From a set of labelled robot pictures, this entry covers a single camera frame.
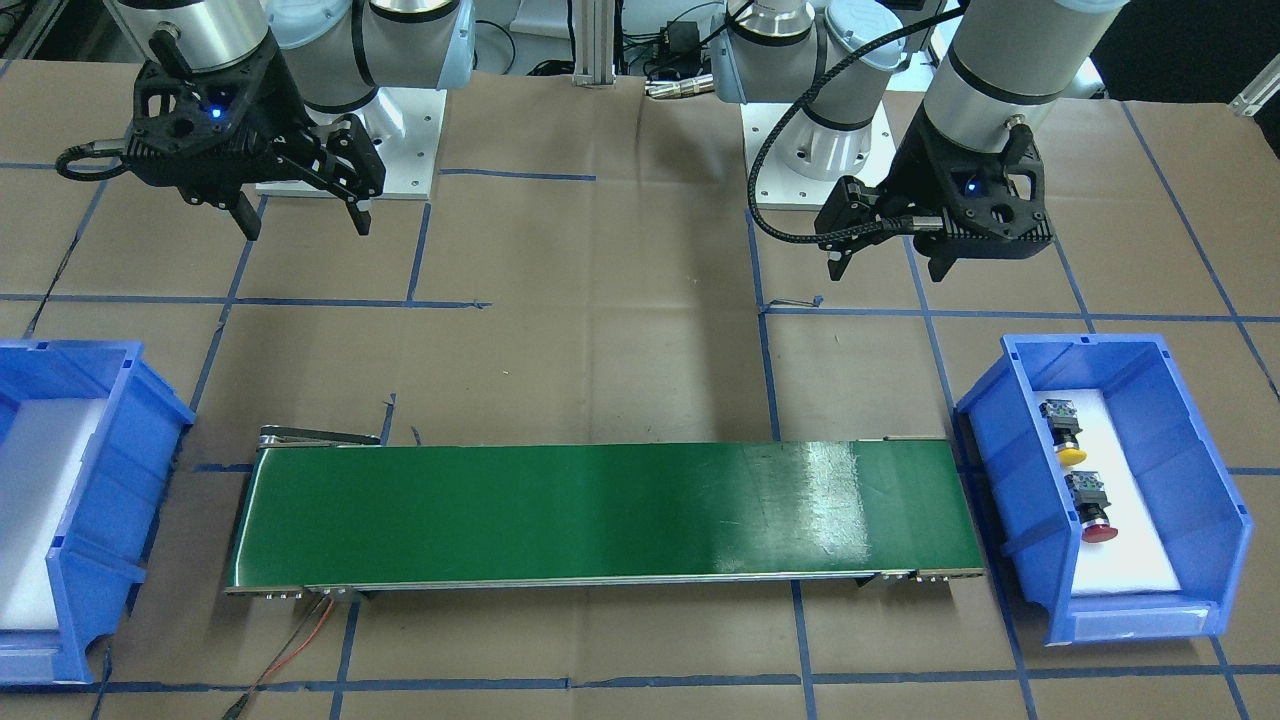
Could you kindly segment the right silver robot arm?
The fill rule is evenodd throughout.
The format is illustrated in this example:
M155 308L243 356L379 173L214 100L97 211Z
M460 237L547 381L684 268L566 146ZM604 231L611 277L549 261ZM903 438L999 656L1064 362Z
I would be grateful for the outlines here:
M403 147L378 124L392 88L463 87L474 70L471 1L113 1L143 51L125 135L79 151L114 158L191 205L228 213L247 240L244 187L297 182L338 199L360 234Z

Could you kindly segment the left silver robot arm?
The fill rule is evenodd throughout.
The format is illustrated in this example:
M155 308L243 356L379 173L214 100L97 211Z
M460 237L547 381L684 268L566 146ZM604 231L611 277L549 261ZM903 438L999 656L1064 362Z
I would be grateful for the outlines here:
M1073 85L1120 1L964 1L904 24L877 1L728 1L713 79L726 102L785 102L748 164L754 222L828 258L838 281L856 252L909 236L942 281L961 259L1021 260L1055 240L1036 128ZM955 36L874 186L858 169L909 36L946 20ZM797 234L762 215L769 155L832 188L814 229Z

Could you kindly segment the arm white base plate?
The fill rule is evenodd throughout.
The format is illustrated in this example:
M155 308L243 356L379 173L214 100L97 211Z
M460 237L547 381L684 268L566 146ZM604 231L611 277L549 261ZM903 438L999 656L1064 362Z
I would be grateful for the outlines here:
M870 123L854 131L818 126L799 113L771 146L756 178L755 202L762 209L815 211L844 176L869 187L879 184L895 151L882 102Z
M429 200L448 92L383 87L360 117L387 169L380 200Z

